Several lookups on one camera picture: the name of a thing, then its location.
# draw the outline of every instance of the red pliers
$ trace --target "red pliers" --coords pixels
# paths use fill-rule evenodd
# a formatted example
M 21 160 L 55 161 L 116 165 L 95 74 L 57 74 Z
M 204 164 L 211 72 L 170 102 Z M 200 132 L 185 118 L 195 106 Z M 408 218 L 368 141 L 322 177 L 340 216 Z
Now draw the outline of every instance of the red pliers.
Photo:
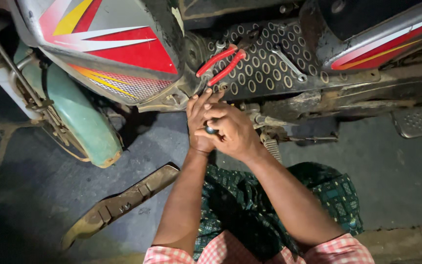
M 241 59 L 245 59 L 247 56 L 247 53 L 245 52 L 246 49 L 249 49 L 260 36 L 260 31 L 258 29 L 253 30 L 249 32 L 247 35 L 243 36 L 243 38 L 238 42 L 237 45 L 235 44 L 229 44 L 229 48 L 225 51 L 222 51 L 219 54 L 214 55 L 210 60 L 201 67 L 196 73 L 196 77 L 202 76 L 214 63 L 217 63 L 218 61 L 231 56 L 237 51 L 237 54 L 232 59 L 231 63 L 224 69 L 222 72 L 218 73 L 216 76 L 214 76 L 211 80 L 208 81 L 208 86 L 213 86 L 216 82 L 218 82 L 220 79 L 224 78 L 228 73 L 232 71 L 232 69 L 235 68 L 237 63 Z

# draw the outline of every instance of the man's right hand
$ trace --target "man's right hand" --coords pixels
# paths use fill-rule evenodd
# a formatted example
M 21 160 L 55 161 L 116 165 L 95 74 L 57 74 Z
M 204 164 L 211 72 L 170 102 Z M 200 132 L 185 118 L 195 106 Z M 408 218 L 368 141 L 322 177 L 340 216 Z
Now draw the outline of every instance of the man's right hand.
M 266 151 L 244 112 L 225 103 L 206 104 L 204 108 L 207 110 L 204 117 L 210 119 L 208 126 L 218 129 L 219 134 L 208 134 L 200 129 L 195 131 L 195 135 L 212 139 L 219 151 L 244 163 L 258 159 L 259 153 Z

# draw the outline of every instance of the concrete floor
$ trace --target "concrete floor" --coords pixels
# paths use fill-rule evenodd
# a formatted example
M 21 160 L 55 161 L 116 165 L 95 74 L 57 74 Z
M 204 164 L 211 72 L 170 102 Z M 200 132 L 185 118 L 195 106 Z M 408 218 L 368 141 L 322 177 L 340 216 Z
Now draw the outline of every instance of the concrete floor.
M 132 119 L 136 125 L 123 131 L 134 135 L 128 151 L 114 166 L 100 169 L 74 159 L 41 128 L 27 123 L 0 88 L 0 261 L 10 255 L 16 263 L 80 262 L 149 247 L 170 187 L 90 239 L 59 252 L 62 235 L 97 201 L 167 162 L 182 165 L 188 148 L 184 113 L 146 113 Z M 339 133 L 338 143 L 281 144 L 284 165 L 314 161 L 348 173 L 366 230 L 422 226 L 422 138 L 401 138 L 389 116 L 342 123 Z M 220 153 L 216 163 L 247 169 Z

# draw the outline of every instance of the yellow stripe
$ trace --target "yellow stripe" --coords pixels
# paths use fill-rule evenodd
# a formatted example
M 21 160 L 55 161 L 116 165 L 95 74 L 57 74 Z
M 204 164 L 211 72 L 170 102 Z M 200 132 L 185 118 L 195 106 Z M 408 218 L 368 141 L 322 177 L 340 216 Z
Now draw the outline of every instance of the yellow stripe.
M 79 5 L 77 5 L 71 12 L 69 12 L 56 26 L 54 36 L 71 34 L 76 27 L 79 19 L 84 14 L 86 9 L 92 3 L 93 0 L 84 0 Z
M 109 80 L 112 80 L 112 81 L 115 81 L 115 82 L 123 83 L 123 84 L 126 84 L 126 85 L 131 85 L 129 83 L 122 82 L 120 80 L 111 78 L 109 76 L 105 76 L 103 74 L 100 74 L 100 73 L 97 73 L 95 71 L 92 71 L 92 70 L 89 70 L 89 69 L 85 69 L 85 68 L 82 68 L 82 67 L 79 67 L 79 66 L 71 65 L 71 67 L 73 67 L 75 70 L 79 71 L 79 73 L 81 73 L 82 75 L 84 75 L 87 78 L 90 78 L 90 79 L 92 79 L 92 80 L 94 80 L 96 82 L 99 82 L 99 83 L 101 83 L 101 84 L 103 84 L 105 86 L 108 86 L 108 87 L 110 87 L 112 89 L 115 89 L 115 90 L 121 92 L 121 93 L 127 94 L 127 95 L 129 95 L 129 96 L 131 96 L 133 98 L 138 99 L 136 96 L 132 95 L 131 93 L 127 93 L 127 92 L 121 90 L 120 88 L 117 88 L 116 86 L 114 86 L 112 84 L 109 84 L 108 82 L 102 80 L 99 77 L 106 78 L 106 79 L 109 79 Z
M 376 54 L 376 55 L 374 55 L 374 56 L 372 56 L 372 57 L 368 57 L 368 58 L 366 58 L 366 59 L 363 59 L 363 60 L 357 61 L 357 62 L 355 62 L 355 63 L 343 64 L 343 65 L 341 65 L 341 66 L 339 67 L 339 69 L 349 69 L 349 68 L 351 68 L 351 67 L 354 67 L 354 66 L 359 65 L 359 64 L 361 64 L 361 63 L 365 63 L 365 62 L 370 61 L 370 60 L 372 60 L 372 59 L 378 58 L 378 57 L 383 56 L 383 55 L 385 55 L 385 54 L 387 54 L 387 53 L 390 53 L 390 52 L 392 52 L 392 51 L 396 51 L 397 49 L 401 49 L 401 48 L 403 48 L 403 47 L 406 47 L 406 46 L 408 46 L 408 45 L 414 44 L 414 43 L 416 43 L 416 42 L 418 42 L 418 41 L 421 41 L 421 40 L 422 40 L 422 39 L 417 40 L 417 41 L 413 41 L 413 42 L 411 42 L 411 43 L 408 43 L 408 44 L 405 44 L 405 45 L 402 45 L 402 46 L 398 46 L 398 47 L 396 47 L 396 48 L 393 48 L 393 49 L 390 49 L 390 50 L 387 50 L 387 51 L 381 52 L 381 53 Z

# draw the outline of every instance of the pliers handle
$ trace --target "pliers handle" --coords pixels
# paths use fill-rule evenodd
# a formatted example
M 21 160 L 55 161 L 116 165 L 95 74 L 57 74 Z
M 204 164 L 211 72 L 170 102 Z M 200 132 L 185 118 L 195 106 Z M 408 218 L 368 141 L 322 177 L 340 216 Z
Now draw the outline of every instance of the pliers handle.
M 211 57 L 210 60 L 207 63 L 205 63 L 203 67 L 201 67 L 201 69 L 197 71 L 196 77 L 202 76 L 209 68 L 211 68 L 212 65 L 214 65 L 214 63 L 217 63 L 218 61 L 231 56 L 237 50 L 238 50 L 237 45 L 229 44 L 229 48 L 227 50 L 222 51 L 221 53 L 216 54 L 213 57 Z M 247 56 L 247 53 L 243 49 L 239 49 L 235 57 L 232 59 L 231 63 L 229 63 L 229 65 L 224 70 L 222 70 L 220 73 L 218 73 L 216 76 L 214 76 L 211 80 L 208 81 L 208 86 L 213 86 L 220 79 L 224 78 L 224 76 L 230 73 L 235 68 L 237 63 L 239 63 L 241 59 L 245 59 L 246 56 Z

